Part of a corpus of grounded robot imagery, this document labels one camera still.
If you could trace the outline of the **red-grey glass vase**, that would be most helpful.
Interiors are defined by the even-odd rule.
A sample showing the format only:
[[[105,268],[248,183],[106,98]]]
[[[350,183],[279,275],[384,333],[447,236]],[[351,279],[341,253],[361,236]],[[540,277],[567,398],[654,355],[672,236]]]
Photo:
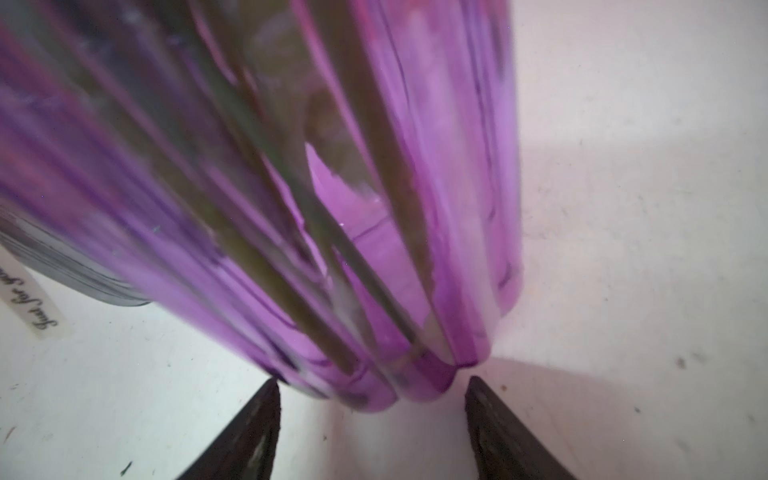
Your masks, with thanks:
[[[117,275],[63,240],[32,217],[1,206],[1,304],[3,321],[18,323],[38,340],[60,339],[72,332],[52,297],[31,275],[48,279],[93,300],[118,307],[150,303]]]

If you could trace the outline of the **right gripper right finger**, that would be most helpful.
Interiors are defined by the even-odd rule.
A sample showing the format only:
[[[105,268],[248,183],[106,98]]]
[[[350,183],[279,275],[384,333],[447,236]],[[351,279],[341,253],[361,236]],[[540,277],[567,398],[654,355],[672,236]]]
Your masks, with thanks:
[[[465,413],[480,480],[575,479],[478,376],[468,382]]]

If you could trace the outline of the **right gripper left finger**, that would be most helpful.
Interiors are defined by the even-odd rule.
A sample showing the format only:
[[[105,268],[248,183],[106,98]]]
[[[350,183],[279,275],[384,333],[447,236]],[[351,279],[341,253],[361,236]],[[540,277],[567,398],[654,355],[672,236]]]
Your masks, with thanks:
[[[275,378],[265,382],[179,480],[269,480],[281,425]]]

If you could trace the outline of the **purple-blue glass vase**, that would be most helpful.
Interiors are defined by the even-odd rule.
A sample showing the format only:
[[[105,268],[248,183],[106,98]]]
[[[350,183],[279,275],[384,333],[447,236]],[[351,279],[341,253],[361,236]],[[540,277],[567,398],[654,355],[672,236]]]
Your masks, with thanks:
[[[522,281],[508,1],[5,1],[1,206],[364,412]]]

